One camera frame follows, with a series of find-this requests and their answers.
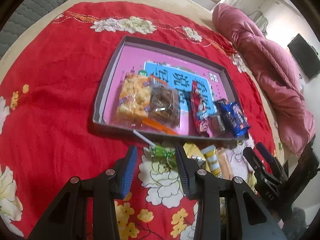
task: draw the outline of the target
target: pink blanket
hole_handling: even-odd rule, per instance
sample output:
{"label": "pink blanket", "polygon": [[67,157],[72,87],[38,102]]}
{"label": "pink blanket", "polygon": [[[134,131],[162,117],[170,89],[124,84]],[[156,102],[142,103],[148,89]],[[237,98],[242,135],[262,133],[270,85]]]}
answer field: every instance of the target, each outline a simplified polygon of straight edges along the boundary
{"label": "pink blanket", "polygon": [[299,91],[299,72],[293,58],[266,39],[241,10],[218,4],[212,15],[218,32],[242,53],[276,113],[281,141],[298,156],[315,134],[313,115]]}

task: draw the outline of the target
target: wall-mounted tv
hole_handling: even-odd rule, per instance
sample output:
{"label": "wall-mounted tv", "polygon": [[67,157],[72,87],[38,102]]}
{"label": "wall-mounted tv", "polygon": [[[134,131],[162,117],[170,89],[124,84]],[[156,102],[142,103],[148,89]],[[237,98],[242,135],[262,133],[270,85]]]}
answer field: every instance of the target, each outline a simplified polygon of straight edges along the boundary
{"label": "wall-mounted tv", "polygon": [[309,79],[320,72],[320,60],[316,50],[300,34],[288,44],[288,48]]}

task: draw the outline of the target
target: yellow flower print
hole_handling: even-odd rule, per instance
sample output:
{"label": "yellow flower print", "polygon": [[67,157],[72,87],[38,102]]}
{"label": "yellow flower print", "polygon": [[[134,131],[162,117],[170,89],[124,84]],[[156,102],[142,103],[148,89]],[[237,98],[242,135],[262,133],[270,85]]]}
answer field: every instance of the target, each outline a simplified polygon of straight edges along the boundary
{"label": "yellow flower print", "polygon": [[13,92],[12,93],[12,98],[11,98],[11,104],[10,108],[12,110],[16,109],[16,106],[18,105],[18,99],[19,99],[19,92]]}
{"label": "yellow flower print", "polygon": [[173,231],[170,233],[173,238],[176,238],[183,230],[185,230],[187,227],[186,224],[183,223],[183,221],[180,221],[177,225],[173,226]]}
{"label": "yellow flower print", "polygon": [[26,94],[29,91],[29,85],[25,84],[22,88],[22,93]]}
{"label": "yellow flower print", "polygon": [[122,212],[116,212],[118,227],[123,227],[128,223],[129,215]]}
{"label": "yellow flower print", "polygon": [[181,210],[178,211],[178,213],[173,214],[171,224],[175,225],[175,224],[178,224],[181,221],[183,222],[183,219],[186,216],[188,216],[188,213],[186,212],[186,210],[184,208],[181,208]]}
{"label": "yellow flower print", "polygon": [[123,207],[123,205],[118,205],[117,201],[115,201],[115,206],[118,227],[125,226],[128,223],[129,214],[125,212],[125,208]]}
{"label": "yellow flower print", "polygon": [[130,207],[130,203],[126,202],[123,204],[124,208],[124,213],[128,215],[133,215],[134,214],[134,209]]}
{"label": "yellow flower print", "polygon": [[139,230],[136,228],[134,223],[129,223],[129,225],[124,226],[121,228],[120,239],[121,240],[128,240],[129,236],[132,238],[136,238],[139,233]]}
{"label": "yellow flower print", "polygon": [[151,211],[149,212],[148,209],[141,209],[140,214],[137,215],[137,218],[143,222],[148,223],[153,220],[154,215]]}
{"label": "yellow flower print", "polygon": [[126,195],[126,197],[123,199],[123,201],[129,201],[129,200],[131,199],[131,197],[132,197],[132,193],[129,192],[129,193]]}

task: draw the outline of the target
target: red candy wrapper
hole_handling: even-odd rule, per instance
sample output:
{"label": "red candy wrapper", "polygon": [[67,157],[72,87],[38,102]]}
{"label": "red candy wrapper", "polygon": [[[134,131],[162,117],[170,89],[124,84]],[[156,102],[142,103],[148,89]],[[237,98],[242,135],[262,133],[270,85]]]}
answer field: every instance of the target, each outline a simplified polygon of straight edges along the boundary
{"label": "red candy wrapper", "polygon": [[208,134],[208,113],[205,107],[204,99],[201,97],[200,91],[197,88],[198,83],[192,81],[192,90],[190,94],[191,109],[193,120],[195,123],[196,131],[205,136],[209,137]]}

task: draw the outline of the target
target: gray mattress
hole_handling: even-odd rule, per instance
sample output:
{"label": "gray mattress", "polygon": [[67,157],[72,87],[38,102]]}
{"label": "gray mattress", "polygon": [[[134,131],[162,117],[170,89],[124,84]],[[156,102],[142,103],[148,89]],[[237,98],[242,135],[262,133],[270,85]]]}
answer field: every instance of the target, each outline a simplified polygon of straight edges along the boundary
{"label": "gray mattress", "polygon": [[24,0],[0,31],[0,59],[33,23],[67,0]]}

